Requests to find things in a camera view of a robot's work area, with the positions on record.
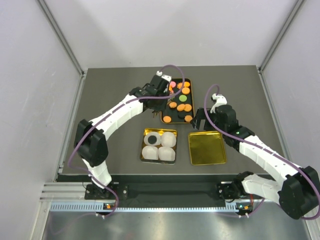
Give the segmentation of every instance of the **table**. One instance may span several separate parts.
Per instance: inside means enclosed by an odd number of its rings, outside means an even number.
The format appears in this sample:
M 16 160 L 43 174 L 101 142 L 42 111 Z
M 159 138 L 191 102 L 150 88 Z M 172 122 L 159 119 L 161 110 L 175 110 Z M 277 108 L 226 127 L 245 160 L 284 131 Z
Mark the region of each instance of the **table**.
M 78 122 L 91 120 L 120 102 L 135 87 L 150 82 L 160 67 L 90 68 L 75 117 L 75 124 L 66 158 L 73 150 Z M 220 93 L 235 109 L 239 123 L 254 131 L 268 146 L 282 154 L 280 141 L 272 119 L 267 99 L 256 66 L 186 66 L 181 68 L 192 81 L 195 109 L 203 107 L 207 89 L 214 83 L 220 85 Z M 180 78 L 175 69 L 165 74 Z M 140 160 L 144 128 L 165 128 L 178 131 L 176 162 L 174 165 L 144 163 Z M 220 165 L 193 166 L 190 163 L 188 133 L 190 124 L 164 124 L 160 117 L 153 118 L 151 110 L 134 117 L 120 127 L 108 140 L 109 156 L 106 163 L 111 174 L 238 174 L 251 171 L 264 173 L 252 160 L 225 146 L 227 163 Z M 77 155 L 72 165 L 85 167 Z M 80 170 L 64 165 L 63 174 L 81 174 Z

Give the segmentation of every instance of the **black tray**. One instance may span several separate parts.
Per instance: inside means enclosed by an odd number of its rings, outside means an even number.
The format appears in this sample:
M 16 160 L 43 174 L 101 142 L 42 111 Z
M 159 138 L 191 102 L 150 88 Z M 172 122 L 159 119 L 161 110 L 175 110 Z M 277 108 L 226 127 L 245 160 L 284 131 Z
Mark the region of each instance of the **black tray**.
M 172 79 L 173 82 L 176 83 L 176 86 L 172 89 L 174 93 L 178 92 L 179 89 L 177 88 L 178 84 L 179 83 L 182 83 L 182 78 L 174 78 Z M 161 111 L 161 114 L 160 114 L 160 117 L 161 117 L 161 121 L 164 123 L 164 124 L 189 124 L 189 122 L 185 122 L 185 116 L 186 115 L 191 115 L 192 118 L 195 117 L 195 108 L 194 108 L 194 102 L 193 102 L 193 96 L 192 96 L 192 83 L 191 83 L 191 80 L 188 79 L 188 78 L 185 78 L 185 81 L 186 82 L 189 82 L 190 83 L 190 93 L 187 96 L 187 100 L 185 102 L 181 102 L 179 100 L 179 97 L 181 95 L 184 95 L 182 92 L 180 94 L 178 94 L 177 96 L 174 97 L 174 99 L 172 99 L 172 102 L 176 102 L 177 106 L 180 105 L 180 104 L 190 104 L 192 106 L 192 110 L 189 111 L 189 112 L 186 112 L 186 111 L 181 111 L 180 113 L 183 114 L 183 118 L 179 118 L 178 117 L 178 110 L 177 108 L 170 108 L 169 107 L 169 103 L 165 106 L 165 109 L 164 111 Z M 167 123 L 167 122 L 164 122 L 163 121 L 163 118 L 164 116 L 169 116 L 171 117 L 171 122 Z

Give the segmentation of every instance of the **wall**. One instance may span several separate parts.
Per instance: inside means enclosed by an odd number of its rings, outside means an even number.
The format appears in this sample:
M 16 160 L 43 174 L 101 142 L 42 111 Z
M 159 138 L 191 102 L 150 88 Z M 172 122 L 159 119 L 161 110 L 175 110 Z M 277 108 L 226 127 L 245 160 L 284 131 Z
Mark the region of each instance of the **wall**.
M 260 65 L 295 0 L 46 0 L 82 68 Z
M 292 160 L 320 172 L 320 1 L 307 0 L 264 71 Z
M 0 4 L 0 239 L 31 233 L 80 76 L 35 0 Z

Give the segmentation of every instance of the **orange round object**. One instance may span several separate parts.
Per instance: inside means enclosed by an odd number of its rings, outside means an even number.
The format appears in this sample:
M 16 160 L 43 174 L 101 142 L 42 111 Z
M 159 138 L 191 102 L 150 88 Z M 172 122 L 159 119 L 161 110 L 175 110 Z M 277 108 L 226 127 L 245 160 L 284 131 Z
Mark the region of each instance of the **orange round object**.
M 174 108 L 177 107 L 177 103 L 174 102 L 174 101 L 172 101 L 172 102 L 169 103 L 169 107 L 170 107 L 171 109 L 174 109 Z
M 184 95 L 188 95 L 188 94 L 190 93 L 190 88 L 188 88 L 188 87 L 182 88 L 182 93 L 183 93 Z
M 181 111 L 185 110 L 185 107 L 186 107 L 186 105 L 180 104 L 179 106 L 176 107 L 176 109 L 177 109 L 179 112 L 181 112 Z
M 185 104 L 184 110 L 186 112 L 190 112 L 192 110 L 192 106 L 190 104 Z
M 191 120 L 192 120 L 192 116 L 191 115 L 187 115 L 184 117 L 184 120 L 187 122 L 187 123 L 190 123 Z
M 168 123 L 171 122 L 171 117 L 169 117 L 169 116 L 164 116 L 164 117 L 163 117 L 163 121 L 164 121 L 166 124 L 168 124 Z

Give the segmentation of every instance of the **green round object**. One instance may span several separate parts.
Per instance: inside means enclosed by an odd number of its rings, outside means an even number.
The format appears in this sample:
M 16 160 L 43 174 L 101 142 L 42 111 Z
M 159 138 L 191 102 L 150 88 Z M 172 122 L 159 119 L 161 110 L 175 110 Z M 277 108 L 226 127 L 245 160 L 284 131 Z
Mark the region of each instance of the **green round object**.
M 180 100 L 180 102 L 185 102 L 185 101 L 187 101 L 187 96 L 186 95 L 181 95 L 180 97 L 179 97 L 179 100 Z

